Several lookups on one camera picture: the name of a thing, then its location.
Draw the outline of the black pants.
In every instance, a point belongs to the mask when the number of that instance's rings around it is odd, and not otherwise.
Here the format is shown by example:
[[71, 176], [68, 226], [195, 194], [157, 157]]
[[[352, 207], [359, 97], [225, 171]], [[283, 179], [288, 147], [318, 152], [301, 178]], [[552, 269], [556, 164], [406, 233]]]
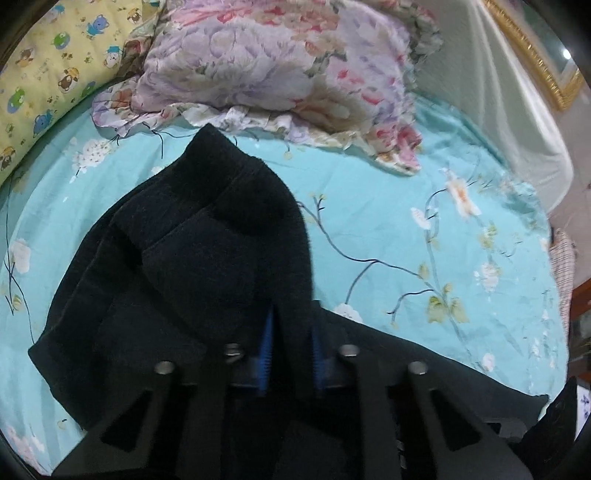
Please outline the black pants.
[[212, 126], [171, 165], [108, 209], [81, 242], [29, 356], [52, 396], [83, 429], [163, 361], [198, 368], [236, 344], [259, 349], [273, 326], [280, 378], [311, 385], [311, 326], [389, 361], [432, 361], [485, 418], [537, 422], [530, 396], [416, 343], [322, 309], [293, 194], [262, 160]]

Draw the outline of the teal floral bed sheet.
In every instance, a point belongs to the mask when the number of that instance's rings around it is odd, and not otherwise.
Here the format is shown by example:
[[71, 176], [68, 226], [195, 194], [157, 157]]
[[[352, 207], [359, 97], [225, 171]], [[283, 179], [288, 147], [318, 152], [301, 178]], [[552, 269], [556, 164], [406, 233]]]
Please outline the teal floral bed sheet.
[[[120, 197], [184, 150], [185, 121], [117, 139], [83, 102], [1, 190], [1, 431], [50, 473], [82, 438], [28, 350], [82, 238]], [[346, 318], [421, 344], [529, 395], [555, 397], [568, 348], [534, 189], [454, 109], [420, 100], [421, 171], [388, 173], [360, 153], [232, 135], [303, 205], [315, 296]]]

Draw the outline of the plaid cloth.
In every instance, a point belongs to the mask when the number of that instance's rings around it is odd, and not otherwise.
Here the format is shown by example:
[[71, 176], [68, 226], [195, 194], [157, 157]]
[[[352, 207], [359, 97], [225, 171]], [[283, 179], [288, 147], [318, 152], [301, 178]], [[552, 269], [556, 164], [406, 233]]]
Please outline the plaid cloth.
[[574, 290], [576, 248], [562, 229], [553, 229], [549, 249], [551, 268], [559, 294], [559, 312], [566, 331], [570, 324], [570, 307]]

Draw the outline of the pink purple floral pillow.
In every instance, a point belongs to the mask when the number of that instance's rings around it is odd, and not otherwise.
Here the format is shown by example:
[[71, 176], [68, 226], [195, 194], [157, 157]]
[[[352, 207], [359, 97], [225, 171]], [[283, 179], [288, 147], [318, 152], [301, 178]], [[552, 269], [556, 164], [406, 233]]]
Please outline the pink purple floral pillow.
[[414, 1], [168, 1], [127, 41], [125, 79], [92, 119], [122, 136], [177, 117], [263, 130], [412, 175], [415, 73], [442, 43]]

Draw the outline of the yellow cartoon print pillow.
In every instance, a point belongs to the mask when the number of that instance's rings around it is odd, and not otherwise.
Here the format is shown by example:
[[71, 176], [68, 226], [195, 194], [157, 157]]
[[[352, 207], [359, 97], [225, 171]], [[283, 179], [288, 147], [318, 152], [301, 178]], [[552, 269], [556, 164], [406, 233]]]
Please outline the yellow cartoon print pillow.
[[162, 1], [58, 1], [1, 68], [1, 180], [64, 114], [115, 78]]

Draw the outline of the gold framed landscape painting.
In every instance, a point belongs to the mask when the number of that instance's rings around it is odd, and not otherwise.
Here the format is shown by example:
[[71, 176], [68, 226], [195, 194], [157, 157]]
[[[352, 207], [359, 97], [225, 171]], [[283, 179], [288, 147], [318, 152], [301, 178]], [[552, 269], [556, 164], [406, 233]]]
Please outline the gold framed landscape painting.
[[483, 4], [552, 108], [567, 111], [585, 79], [538, 2], [485, 0]]

